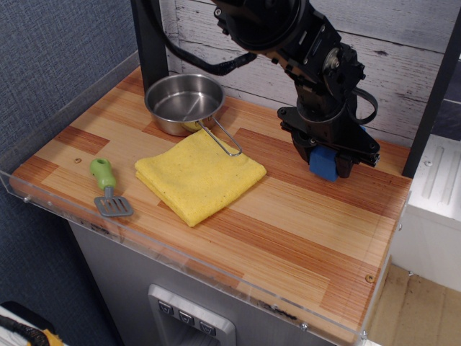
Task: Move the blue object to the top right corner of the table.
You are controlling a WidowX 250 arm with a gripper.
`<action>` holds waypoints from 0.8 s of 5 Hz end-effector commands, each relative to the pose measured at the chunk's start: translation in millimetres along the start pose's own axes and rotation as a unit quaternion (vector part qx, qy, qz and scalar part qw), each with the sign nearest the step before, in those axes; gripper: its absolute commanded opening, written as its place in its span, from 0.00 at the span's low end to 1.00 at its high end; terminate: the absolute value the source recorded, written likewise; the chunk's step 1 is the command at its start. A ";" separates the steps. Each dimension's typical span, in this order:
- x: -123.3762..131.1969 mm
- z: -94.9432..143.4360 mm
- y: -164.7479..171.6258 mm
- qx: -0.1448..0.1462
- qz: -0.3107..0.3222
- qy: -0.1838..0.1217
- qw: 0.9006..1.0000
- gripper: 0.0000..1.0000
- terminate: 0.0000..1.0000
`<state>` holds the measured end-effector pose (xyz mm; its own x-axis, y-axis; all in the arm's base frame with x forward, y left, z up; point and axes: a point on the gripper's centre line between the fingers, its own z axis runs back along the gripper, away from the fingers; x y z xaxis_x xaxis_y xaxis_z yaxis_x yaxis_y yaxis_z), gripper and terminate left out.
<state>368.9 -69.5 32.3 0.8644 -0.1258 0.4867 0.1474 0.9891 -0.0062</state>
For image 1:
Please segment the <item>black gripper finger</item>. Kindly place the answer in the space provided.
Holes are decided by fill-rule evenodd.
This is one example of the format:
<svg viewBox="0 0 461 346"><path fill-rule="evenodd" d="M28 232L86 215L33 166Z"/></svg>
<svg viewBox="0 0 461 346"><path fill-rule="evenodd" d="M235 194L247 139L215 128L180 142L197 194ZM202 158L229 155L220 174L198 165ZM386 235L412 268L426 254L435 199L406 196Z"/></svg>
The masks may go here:
<svg viewBox="0 0 461 346"><path fill-rule="evenodd" d="M350 153L338 152L335 157L336 171L340 178L349 178L354 166L357 164L356 159Z"/></svg>
<svg viewBox="0 0 461 346"><path fill-rule="evenodd" d="M292 142L301 158L310 163L310 154L316 148L317 142L308 134L302 131L293 131L291 133Z"/></svg>

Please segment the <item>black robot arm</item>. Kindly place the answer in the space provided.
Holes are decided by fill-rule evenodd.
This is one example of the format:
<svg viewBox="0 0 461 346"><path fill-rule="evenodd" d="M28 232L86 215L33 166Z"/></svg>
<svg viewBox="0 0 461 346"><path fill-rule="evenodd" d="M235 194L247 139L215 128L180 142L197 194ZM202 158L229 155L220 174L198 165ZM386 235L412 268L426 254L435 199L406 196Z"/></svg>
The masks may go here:
<svg viewBox="0 0 461 346"><path fill-rule="evenodd" d="M373 116L357 117L359 98L377 105L358 87L364 66L308 1L216 1L218 26L244 49L242 56L218 64L170 41L157 1L133 1L131 7L145 87L165 77L167 53L216 76L265 56L295 84L295 106L277 114L312 173L333 181L347 178L356 164L378 163L379 144L364 129Z"/></svg>

